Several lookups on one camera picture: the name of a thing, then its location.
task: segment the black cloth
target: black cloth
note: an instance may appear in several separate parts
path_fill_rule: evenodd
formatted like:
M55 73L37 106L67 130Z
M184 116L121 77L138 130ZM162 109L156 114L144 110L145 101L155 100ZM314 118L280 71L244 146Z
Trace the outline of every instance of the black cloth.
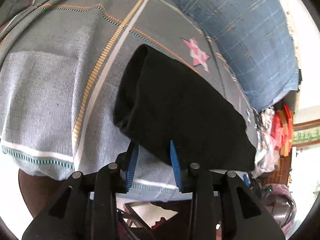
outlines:
M171 165L170 140L180 166L250 171L256 149L243 117L206 80L148 45L133 54L116 98L114 124Z

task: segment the blue gripper pad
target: blue gripper pad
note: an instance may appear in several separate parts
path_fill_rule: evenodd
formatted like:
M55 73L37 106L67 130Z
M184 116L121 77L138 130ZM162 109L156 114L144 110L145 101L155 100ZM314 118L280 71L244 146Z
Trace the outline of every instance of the blue gripper pad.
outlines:
M134 177L134 172L136 170L138 154L139 154L139 146L135 144L132 150L130 161L129 161L128 170L125 173L125 182L126 182L125 188L127 192L129 191L133 183L133 177Z
M179 191L181 192L183 189L182 171L181 171L180 163L178 160L176 148L174 147L172 140L170 140L170 158L171 158L171 164L172 164L172 168L173 168L174 178L176 180L176 185L179 188Z

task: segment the pink star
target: pink star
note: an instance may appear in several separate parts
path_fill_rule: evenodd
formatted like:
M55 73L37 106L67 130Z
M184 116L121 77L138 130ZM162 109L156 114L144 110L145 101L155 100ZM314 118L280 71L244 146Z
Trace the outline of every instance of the pink star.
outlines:
M190 49L190 56L193 58L193 66L196 67L198 65L202 65L204 70L210 73L207 65L207 60L210 56L199 49L198 42L194 38L191 38L190 41L185 39L182 40Z

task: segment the orange stripe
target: orange stripe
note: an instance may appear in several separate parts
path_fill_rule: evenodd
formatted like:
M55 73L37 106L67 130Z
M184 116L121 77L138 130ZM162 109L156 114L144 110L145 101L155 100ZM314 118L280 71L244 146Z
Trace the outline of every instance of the orange stripe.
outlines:
M127 22L130 20L130 18L132 17L132 15L135 13L135 11L138 9L138 7L140 6L140 4L143 2L143 0L138 0L138 2L135 4L135 6L131 9L131 11L129 12L129 14L125 17L125 19L123 20L123 22L121 23L121 25L117 28L116 32L112 35L111 39L109 40L108 44L106 45L106 47L104 48L104 50L102 51L98 61L96 62L95 67L93 68L89 79L90 80L95 80L96 75L98 74L99 69L101 68L101 65L104 62L104 59L106 58L106 56L108 55L108 53L110 52L110 49L112 48L113 44L115 43L115 41L117 40L118 36L120 35L121 31L124 29L124 26L127 24ZM87 87L91 87L89 80L87 81ZM88 96L89 93L89 89L86 88L84 91L84 96ZM82 104L85 104L86 99L82 99ZM80 123L82 121L82 117L83 117L83 111L84 111L84 107L81 106L80 111L79 111L79 115L77 120L79 120L79 117L81 115L81 120ZM76 126L74 126L74 129L72 131L72 136L77 140L78 139L78 134L76 133Z
M104 11L106 11L102 4L97 4L97 5L89 6L89 7L81 7L81 6L76 6L76 5L51 5L50 3L47 3L47 4L44 4L42 7L44 7L44 6L49 6L49 7L66 7L66 8L73 7L73 8L79 8L79 9L90 9L90 8L99 6L99 7L101 7ZM108 18L110 18L110 19L112 19L112 20L115 20L115 21L117 21L117 22L119 22L119 23L122 24L122 21L118 20L117 18L112 17L112 16L108 15L107 13L104 13L104 15L105 15L106 17L108 17ZM179 56L178 56L177 54L175 54L173 51L171 51L171 50L168 49L166 46L164 46L163 44L161 44L159 41L153 39L153 38L150 37L149 35L143 33L142 31L140 31L140 30L138 30L138 29L136 29L136 28L132 28L132 30L135 30L135 31L138 32L139 34L141 34L141 35L145 36L146 38L150 39L150 40L153 41L155 44L159 45L161 48L163 48L164 50L166 50L168 53L170 53L171 55L175 56L178 60L180 60L183 64L185 64L186 66L188 66L189 68L191 68L194 72L196 72L197 74L199 74L199 72L196 71L193 66L191 66L190 64L188 64L187 62L185 62L185 60L183 60L181 57L179 57ZM101 55L103 55L103 56L106 57L108 53L109 53L109 49L108 49L108 50L105 49L104 52L103 52Z
M1 46L0 46L0 50L2 49L2 47L3 47L3 45L4 45L4 43L5 43L5 40L7 39L7 37L8 37L8 35L6 35L6 36L4 37L4 39L2 40Z

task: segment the blue plaid cloth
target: blue plaid cloth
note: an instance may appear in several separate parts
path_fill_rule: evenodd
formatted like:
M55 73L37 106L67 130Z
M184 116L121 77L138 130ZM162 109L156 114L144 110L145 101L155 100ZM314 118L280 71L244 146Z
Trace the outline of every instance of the blue plaid cloth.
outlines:
M172 1L214 39L254 108L298 90L298 62L279 0Z

